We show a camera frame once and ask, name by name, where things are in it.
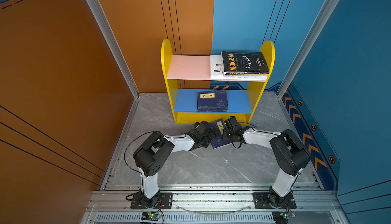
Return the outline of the navy book rearmost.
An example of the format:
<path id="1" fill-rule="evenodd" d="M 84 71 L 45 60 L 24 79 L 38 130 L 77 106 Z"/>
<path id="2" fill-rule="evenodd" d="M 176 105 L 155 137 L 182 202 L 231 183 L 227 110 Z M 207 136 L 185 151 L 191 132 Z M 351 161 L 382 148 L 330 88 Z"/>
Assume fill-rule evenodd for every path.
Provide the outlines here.
<path id="1" fill-rule="evenodd" d="M 214 138 L 214 140 L 211 143 L 213 149 L 217 149 L 231 144 L 231 141 L 228 139 L 228 137 L 224 136 L 224 130 L 227 130 L 227 127 L 223 119 L 210 122 L 210 124 L 218 132 L 217 136 Z"/>

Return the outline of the black book yellow title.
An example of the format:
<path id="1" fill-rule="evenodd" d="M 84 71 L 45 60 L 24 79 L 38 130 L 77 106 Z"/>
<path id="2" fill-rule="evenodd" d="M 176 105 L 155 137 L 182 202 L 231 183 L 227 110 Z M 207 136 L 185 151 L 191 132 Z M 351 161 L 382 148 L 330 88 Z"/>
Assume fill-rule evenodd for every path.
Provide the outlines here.
<path id="1" fill-rule="evenodd" d="M 269 67 L 261 52 L 240 53 L 222 51 L 225 72 L 269 73 Z"/>

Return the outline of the yellow cartoon cover book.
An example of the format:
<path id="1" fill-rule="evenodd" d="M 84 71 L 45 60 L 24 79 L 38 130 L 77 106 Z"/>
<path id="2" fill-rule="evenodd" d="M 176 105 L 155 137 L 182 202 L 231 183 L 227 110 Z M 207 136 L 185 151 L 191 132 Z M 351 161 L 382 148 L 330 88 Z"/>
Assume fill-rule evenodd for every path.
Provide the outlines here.
<path id="1" fill-rule="evenodd" d="M 244 77 L 247 77 L 247 76 L 255 76 L 255 77 L 258 77 L 258 76 L 268 76 L 269 73 L 240 73 L 240 72 L 225 72 L 223 74 L 223 76 L 244 76 Z"/>

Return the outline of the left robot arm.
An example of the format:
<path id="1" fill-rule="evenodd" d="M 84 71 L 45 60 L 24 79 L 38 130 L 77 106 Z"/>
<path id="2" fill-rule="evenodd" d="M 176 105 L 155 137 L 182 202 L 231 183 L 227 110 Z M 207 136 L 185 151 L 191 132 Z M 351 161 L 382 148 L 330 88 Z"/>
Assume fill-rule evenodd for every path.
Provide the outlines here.
<path id="1" fill-rule="evenodd" d="M 210 123 L 196 123 L 189 132 L 164 135 L 154 131 L 134 152 L 133 159 L 141 173 L 141 193 L 150 200 L 158 195 L 158 172 L 172 153 L 207 148 L 220 134 Z"/>

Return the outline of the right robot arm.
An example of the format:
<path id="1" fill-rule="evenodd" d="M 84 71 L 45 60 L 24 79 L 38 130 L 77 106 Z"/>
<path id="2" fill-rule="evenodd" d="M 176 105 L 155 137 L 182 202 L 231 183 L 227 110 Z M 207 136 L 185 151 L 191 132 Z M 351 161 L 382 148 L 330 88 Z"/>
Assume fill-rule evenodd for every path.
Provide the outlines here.
<path id="1" fill-rule="evenodd" d="M 311 161 L 299 137 L 290 129 L 282 132 L 261 131 L 242 127 L 234 116 L 224 121 L 223 136 L 232 143 L 254 144 L 273 151 L 280 167 L 277 178 L 269 188 L 267 199 L 272 208 L 296 208 L 293 185 L 302 170 Z"/>

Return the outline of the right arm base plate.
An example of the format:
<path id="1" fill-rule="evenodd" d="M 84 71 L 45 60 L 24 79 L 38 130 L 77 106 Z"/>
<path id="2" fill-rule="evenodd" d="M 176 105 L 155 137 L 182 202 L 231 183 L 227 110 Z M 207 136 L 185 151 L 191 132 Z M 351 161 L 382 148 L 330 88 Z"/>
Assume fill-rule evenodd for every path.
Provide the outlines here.
<path id="1" fill-rule="evenodd" d="M 293 191 L 284 197 L 280 197 L 276 193 L 255 192 L 253 193 L 253 201 L 256 209 L 296 209 L 296 201 L 293 196 Z"/>

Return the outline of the white book brown pattern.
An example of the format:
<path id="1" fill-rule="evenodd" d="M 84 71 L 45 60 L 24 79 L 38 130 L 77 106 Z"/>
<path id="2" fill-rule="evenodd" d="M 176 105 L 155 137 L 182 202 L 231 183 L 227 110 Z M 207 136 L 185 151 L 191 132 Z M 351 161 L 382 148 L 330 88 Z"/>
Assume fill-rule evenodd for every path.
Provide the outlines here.
<path id="1" fill-rule="evenodd" d="M 263 75 L 239 75 L 239 76 L 224 76 L 223 75 L 223 59 L 221 55 L 210 56 L 210 78 L 214 81 L 243 81 L 243 82 L 265 82 L 268 78 L 267 74 Z"/>

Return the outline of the navy book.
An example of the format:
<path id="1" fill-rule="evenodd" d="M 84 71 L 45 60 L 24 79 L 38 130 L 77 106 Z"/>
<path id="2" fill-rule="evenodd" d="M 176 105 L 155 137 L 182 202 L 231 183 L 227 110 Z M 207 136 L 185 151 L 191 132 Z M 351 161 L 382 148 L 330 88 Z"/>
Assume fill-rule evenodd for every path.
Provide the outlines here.
<path id="1" fill-rule="evenodd" d="M 198 112 L 226 112 L 228 109 L 228 96 L 224 90 L 204 91 L 197 95 Z"/>

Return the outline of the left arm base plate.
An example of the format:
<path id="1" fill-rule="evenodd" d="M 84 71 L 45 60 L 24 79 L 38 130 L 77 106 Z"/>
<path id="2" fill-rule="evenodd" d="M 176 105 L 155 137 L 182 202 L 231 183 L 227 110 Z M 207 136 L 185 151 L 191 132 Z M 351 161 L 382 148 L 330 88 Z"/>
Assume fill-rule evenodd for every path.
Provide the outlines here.
<path id="1" fill-rule="evenodd" d="M 136 192 L 126 197 L 130 201 L 130 209 L 171 209 L 173 203 L 173 194 L 171 192 L 158 192 L 155 196 L 148 199 L 142 192 Z"/>

